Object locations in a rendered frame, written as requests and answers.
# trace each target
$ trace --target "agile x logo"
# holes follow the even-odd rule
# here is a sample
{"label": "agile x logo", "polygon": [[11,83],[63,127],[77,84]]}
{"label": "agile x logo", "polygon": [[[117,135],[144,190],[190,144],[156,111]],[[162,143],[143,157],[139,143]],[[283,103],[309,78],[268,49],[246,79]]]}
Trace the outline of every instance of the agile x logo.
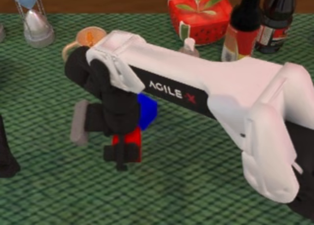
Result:
{"label": "agile x logo", "polygon": [[164,92],[165,94],[174,96],[178,99],[185,99],[190,103],[196,104],[195,96],[188,92],[183,94],[182,91],[179,89],[174,89],[168,85],[164,85],[161,83],[154,83],[153,81],[150,81],[149,87],[152,87],[153,89],[158,90],[160,92]]}

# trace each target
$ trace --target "brown wooden surface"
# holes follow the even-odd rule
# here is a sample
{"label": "brown wooden surface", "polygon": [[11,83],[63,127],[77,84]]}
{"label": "brown wooden surface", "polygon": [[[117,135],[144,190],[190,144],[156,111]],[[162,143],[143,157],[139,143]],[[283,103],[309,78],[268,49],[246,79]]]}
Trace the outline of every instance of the brown wooden surface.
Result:
{"label": "brown wooden surface", "polygon": [[[314,0],[297,0],[297,12],[314,13]],[[239,0],[230,0],[235,5]],[[167,12],[167,0],[43,0],[48,13]],[[0,13],[16,13],[13,0],[0,0]]]}

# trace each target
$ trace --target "red letter x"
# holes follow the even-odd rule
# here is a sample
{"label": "red letter x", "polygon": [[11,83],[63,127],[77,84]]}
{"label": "red letter x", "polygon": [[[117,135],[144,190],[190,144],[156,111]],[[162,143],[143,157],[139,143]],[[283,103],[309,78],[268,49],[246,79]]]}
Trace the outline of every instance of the red letter x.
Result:
{"label": "red letter x", "polygon": [[186,98],[187,98],[187,100],[188,100],[189,102],[192,102],[193,104],[196,104],[196,102],[195,102],[195,96],[190,95],[190,94],[188,94],[188,93],[187,93],[185,96],[186,96]]}

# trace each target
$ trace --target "gray object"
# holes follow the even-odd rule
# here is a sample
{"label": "gray object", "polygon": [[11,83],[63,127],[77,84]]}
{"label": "gray object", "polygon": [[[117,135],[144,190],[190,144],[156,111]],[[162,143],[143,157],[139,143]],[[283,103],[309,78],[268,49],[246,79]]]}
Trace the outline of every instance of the gray object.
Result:
{"label": "gray object", "polygon": [[198,50],[195,49],[195,40],[190,37],[184,40],[184,46],[179,49],[179,52],[190,56],[200,57]]}
{"label": "gray object", "polygon": [[76,145],[88,144],[88,133],[85,131],[85,120],[89,102],[82,100],[74,106],[70,140]]}
{"label": "gray object", "polygon": [[54,32],[47,18],[37,10],[29,10],[25,15],[24,36],[34,48],[43,48],[54,41]]}
{"label": "gray object", "polygon": [[2,42],[5,38],[5,31],[2,24],[0,24],[0,42]]}

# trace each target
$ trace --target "blue cube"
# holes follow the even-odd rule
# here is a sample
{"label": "blue cube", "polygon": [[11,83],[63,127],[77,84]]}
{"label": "blue cube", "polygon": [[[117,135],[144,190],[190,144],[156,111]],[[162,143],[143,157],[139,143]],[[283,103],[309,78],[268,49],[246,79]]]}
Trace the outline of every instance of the blue cube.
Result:
{"label": "blue cube", "polygon": [[157,117],[158,104],[157,101],[142,93],[138,94],[137,99],[141,105],[139,126],[144,131]]}

